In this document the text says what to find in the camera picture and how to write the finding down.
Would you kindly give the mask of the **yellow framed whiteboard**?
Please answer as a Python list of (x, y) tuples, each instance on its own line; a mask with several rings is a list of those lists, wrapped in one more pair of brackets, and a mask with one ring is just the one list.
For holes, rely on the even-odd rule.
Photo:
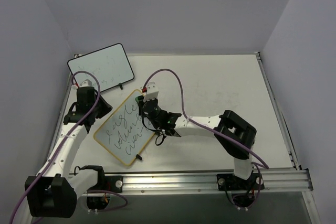
[(131, 166), (154, 136), (149, 130), (151, 123), (140, 115), (137, 97), (143, 97), (138, 89), (128, 95), (93, 135), (124, 166)]

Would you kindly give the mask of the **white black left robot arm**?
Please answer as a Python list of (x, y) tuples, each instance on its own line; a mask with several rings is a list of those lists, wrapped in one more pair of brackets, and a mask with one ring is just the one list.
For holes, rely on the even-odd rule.
[(47, 162), (36, 176), (25, 182), (27, 201), (33, 217), (70, 218), (78, 198), (88, 186), (94, 192), (105, 188), (106, 179), (97, 172), (84, 175), (81, 182), (68, 181), (75, 155), (97, 119), (112, 107), (94, 87), (77, 89), (77, 100), (63, 119), (59, 139)]

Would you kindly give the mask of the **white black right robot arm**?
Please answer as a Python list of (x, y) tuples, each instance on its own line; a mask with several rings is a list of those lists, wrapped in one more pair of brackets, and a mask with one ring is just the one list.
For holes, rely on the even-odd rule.
[(163, 138), (204, 136), (216, 138), (225, 151), (234, 159), (233, 182), (244, 189), (252, 182), (252, 149), (257, 130), (231, 110), (221, 115), (185, 117), (159, 107), (158, 99), (135, 99), (142, 121), (149, 121), (149, 130)]

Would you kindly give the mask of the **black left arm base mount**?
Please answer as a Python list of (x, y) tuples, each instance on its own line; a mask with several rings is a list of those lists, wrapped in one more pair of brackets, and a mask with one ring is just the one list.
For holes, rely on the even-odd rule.
[(102, 185), (97, 185), (89, 189), (91, 194), (99, 196), (87, 196), (84, 206), (89, 211), (103, 212), (121, 209), (128, 204), (128, 200), (121, 195), (123, 190), (123, 176), (106, 176)]

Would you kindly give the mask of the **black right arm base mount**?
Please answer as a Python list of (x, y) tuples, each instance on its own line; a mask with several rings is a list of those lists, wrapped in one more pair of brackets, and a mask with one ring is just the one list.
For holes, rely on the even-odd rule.
[(223, 191), (229, 203), (238, 210), (251, 208), (265, 189), (262, 175), (254, 172), (247, 180), (233, 174), (217, 174), (216, 178), (218, 190)]

